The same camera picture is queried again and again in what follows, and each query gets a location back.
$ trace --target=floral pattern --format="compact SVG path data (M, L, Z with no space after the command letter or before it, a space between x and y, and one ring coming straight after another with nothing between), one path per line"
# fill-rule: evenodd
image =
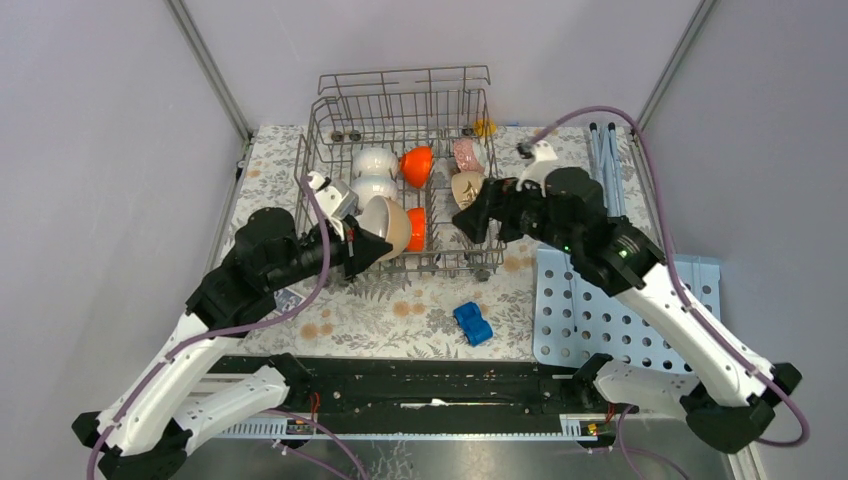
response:
M294 212L295 162L298 139L304 132L302 126L273 125L259 130L225 232L224 253L253 211L283 207ZM527 163L516 154L515 145L533 132L533 128L498 127L492 139L500 176L521 173ZM586 129L560 128L548 141L565 163L592 171ZM648 209L624 130L619 131L618 145L627 213L634 225L650 235ZM434 181L447 184L449 179ZM455 210L456 205L443 208ZM344 282L334 272L305 311L289 322L252 332L234 353L532 360L535 255L533 240L510 243L503 265L484 283L472 276L449 278L429 273L366 274ZM278 294L278 311L269 317L297 304L300 300L296 297L305 297L315 281L307 279L287 289L285 295ZM466 302L480 306L495 333L477 347L468 344L452 316L453 309Z

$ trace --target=wire basket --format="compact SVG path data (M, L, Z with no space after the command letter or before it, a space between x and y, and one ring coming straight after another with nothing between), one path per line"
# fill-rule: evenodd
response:
M424 249L373 265L367 273L470 273L484 281L503 263L504 244L489 226L487 241L474 245L451 224L459 211L450 188L457 171L454 141L475 136L474 125L488 122L484 85L491 84L483 65L386 70L322 75L312 104L306 135L298 146L296 174L315 170L348 182L353 156L363 148L382 147L398 157L428 145L433 166L427 183L417 189L402 174L396 178L398 203L404 210L423 207L427 230ZM490 177L499 176L492 139L479 138ZM314 223L303 193L295 217L301 229Z

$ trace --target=white wall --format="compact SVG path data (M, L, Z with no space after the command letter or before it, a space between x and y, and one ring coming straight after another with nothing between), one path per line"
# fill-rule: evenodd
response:
M842 0L725 0L648 132L678 250L723 259L722 317L805 376L812 439L761 448L769 480L848 470L846 48ZM767 436L794 438L778 415Z
M82 478L200 279L239 140L164 2L0 2L0 465Z
M324 73L491 67L499 122L595 103L637 115L698 0L243 0L186 4L248 121L304 124Z

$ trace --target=pink bowl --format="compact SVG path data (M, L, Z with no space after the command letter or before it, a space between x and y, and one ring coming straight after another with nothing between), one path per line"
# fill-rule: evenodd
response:
M460 138L453 144L453 156L456 165L463 172L484 173L486 169L480 163L483 158L483 148L474 139Z

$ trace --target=blue plastic toy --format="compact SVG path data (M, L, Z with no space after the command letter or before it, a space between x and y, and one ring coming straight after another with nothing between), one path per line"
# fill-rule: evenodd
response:
M468 343L472 347L480 345L495 335L492 332L492 326L483 319L483 315L480 313L480 307L474 302L468 302L465 305L455 308L453 316L456 318L457 323L459 323L459 328L465 332Z

